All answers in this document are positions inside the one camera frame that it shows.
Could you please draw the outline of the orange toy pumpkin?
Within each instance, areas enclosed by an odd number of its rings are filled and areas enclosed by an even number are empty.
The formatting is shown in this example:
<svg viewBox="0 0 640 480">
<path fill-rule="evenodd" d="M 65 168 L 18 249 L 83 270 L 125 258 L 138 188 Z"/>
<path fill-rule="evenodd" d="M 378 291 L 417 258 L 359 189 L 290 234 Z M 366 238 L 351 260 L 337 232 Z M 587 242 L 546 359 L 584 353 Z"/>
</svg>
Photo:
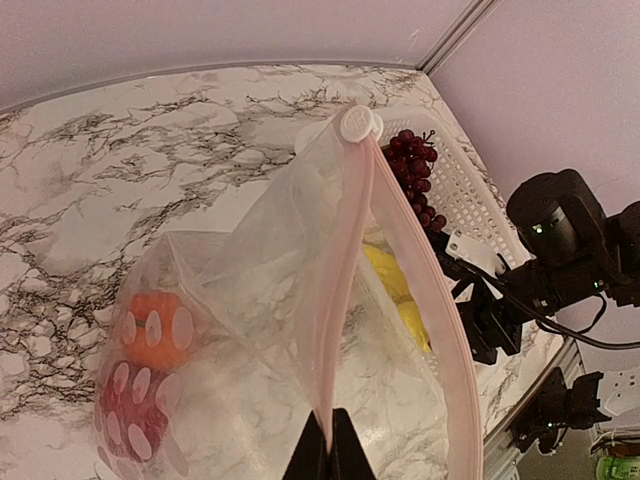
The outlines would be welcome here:
<svg viewBox="0 0 640 480">
<path fill-rule="evenodd" d="M 120 324 L 125 358 L 163 372 L 180 368 L 198 349 L 206 320 L 190 298 L 160 290 L 137 293 Z"/>
</svg>

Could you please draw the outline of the clear zip top bag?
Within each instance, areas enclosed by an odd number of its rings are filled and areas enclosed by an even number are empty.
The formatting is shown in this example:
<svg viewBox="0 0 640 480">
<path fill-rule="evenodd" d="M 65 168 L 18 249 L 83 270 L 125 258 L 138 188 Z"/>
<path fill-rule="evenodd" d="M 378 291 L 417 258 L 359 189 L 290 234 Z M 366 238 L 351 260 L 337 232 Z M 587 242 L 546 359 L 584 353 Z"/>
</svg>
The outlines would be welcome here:
<svg viewBox="0 0 640 480">
<path fill-rule="evenodd" d="M 483 433 L 473 360 L 435 254 L 356 105 L 285 166 L 235 229 L 163 234 L 121 284 L 96 382 L 94 441 L 119 479 L 282 479 L 311 411 L 333 439 L 347 410 L 376 479 L 479 479 Z M 364 253 L 393 255 L 431 351 L 422 351 Z M 189 362 L 165 371 L 168 416 L 147 463 L 115 457 L 101 386 L 125 358 L 137 293 L 169 291 L 207 316 Z"/>
</svg>

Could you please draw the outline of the white plastic basket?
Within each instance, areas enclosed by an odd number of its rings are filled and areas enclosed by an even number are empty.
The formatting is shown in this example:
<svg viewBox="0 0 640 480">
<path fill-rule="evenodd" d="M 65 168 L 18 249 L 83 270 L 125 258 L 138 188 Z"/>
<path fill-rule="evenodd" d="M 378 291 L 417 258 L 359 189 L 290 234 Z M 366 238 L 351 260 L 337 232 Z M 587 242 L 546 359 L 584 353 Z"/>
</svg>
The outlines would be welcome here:
<svg viewBox="0 0 640 480">
<path fill-rule="evenodd" d="M 501 204 L 469 158 L 468 146 L 458 141 L 443 120 L 416 107 L 381 108 L 374 112 L 384 126 L 379 140 L 382 146 L 403 129 L 432 135 L 430 141 L 438 159 L 430 177 L 432 189 L 426 197 L 446 217 L 446 233 L 459 231 L 491 247 L 511 268 L 530 259 Z"/>
</svg>

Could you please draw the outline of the red toy bell pepper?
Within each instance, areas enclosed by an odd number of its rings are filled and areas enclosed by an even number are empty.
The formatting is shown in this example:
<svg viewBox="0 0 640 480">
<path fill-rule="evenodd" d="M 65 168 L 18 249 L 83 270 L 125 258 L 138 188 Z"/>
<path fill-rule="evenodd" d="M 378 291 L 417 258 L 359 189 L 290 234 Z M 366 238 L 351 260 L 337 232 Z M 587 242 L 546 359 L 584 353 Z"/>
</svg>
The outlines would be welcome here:
<svg viewBox="0 0 640 480">
<path fill-rule="evenodd" d="M 156 455 L 168 428 L 156 394 L 168 377 L 124 360 L 112 365 L 100 389 L 98 419 L 107 450 L 115 457 L 147 463 Z"/>
</svg>

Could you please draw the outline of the yellow toy fruit front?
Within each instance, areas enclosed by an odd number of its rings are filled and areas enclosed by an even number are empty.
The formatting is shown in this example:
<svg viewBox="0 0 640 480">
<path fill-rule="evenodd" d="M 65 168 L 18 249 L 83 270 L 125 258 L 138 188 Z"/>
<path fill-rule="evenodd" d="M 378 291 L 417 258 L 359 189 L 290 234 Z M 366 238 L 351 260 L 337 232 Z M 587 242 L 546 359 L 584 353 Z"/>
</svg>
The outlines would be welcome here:
<svg viewBox="0 0 640 480">
<path fill-rule="evenodd" d="M 429 335 L 396 258 L 375 246 L 364 244 L 363 247 L 367 259 L 396 305 L 415 343 L 422 351 L 429 353 L 431 351 Z"/>
</svg>

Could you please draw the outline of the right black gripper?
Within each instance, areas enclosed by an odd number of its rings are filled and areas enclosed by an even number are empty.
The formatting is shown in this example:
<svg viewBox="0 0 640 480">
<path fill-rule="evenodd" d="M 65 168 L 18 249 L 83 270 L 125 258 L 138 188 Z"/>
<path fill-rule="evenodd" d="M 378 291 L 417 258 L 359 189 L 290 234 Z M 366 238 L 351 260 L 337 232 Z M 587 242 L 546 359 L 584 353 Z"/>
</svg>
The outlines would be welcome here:
<svg viewBox="0 0 640 480">
<path fill-rule="evenodd" d="M 473 239 L 436 239 L 434 250 L 445 275 L 457 281 L 452 295 L 467 288 L 469 300 L 457 305 L 472 349 L 483 364 L 496 362 L 497 351 L 521 350 L 522 325 L 552 325 L 561 310 L 610 287 L 610 252 L 602 242 L 544 239 L 528 246 L 533 258 L 512 269 L 504 258 Z"/>
</svg>

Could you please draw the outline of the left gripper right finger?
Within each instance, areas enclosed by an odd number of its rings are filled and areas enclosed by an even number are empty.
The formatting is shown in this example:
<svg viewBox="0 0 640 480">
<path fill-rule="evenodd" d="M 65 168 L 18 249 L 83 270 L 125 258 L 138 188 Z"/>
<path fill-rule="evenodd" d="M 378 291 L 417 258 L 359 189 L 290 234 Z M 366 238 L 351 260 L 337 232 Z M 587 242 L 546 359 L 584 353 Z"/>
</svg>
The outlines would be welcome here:
<svg viewBox="0 0 640 480">
<path fill-rule="evenodd" d="M 333 439 L 328 454 L 327 478 L 376 480 L 355 427 L 344 408 L 333 411 Z"/>
</svg>

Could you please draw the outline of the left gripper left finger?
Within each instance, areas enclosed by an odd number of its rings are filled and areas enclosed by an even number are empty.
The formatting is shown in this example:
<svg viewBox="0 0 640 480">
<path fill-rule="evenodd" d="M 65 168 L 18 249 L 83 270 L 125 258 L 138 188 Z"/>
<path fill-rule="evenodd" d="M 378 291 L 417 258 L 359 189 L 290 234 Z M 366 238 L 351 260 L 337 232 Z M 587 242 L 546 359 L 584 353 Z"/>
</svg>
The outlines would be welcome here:
<svg viewBox="0 0 640 480">
<path fill-rule="evenodd" d="M 310 412 L 286 467 L 283 480 L 329 480 L 330 458 L 324 433 Z"/>
</svg>

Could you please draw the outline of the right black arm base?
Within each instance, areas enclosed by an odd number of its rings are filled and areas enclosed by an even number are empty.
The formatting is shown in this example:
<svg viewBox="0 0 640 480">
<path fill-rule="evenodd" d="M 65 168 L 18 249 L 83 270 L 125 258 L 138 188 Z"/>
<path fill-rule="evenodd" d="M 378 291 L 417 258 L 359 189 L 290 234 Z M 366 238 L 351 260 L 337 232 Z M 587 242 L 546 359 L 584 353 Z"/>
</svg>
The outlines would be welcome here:
<svg viewBox="0 0 640 480">
<path fill-rule="evenodd" d="M 598 386 L 602 372 L 576 378 L 569 388 L 561 369 L 556 368 L 536 399 L 516 425 L 516 440 L 523 452 L 531 443 L 538 443 L 541 454 L 553 453 L 568 430 L 588 430 L 612 417 L 601 410 Z"/>
</svg>

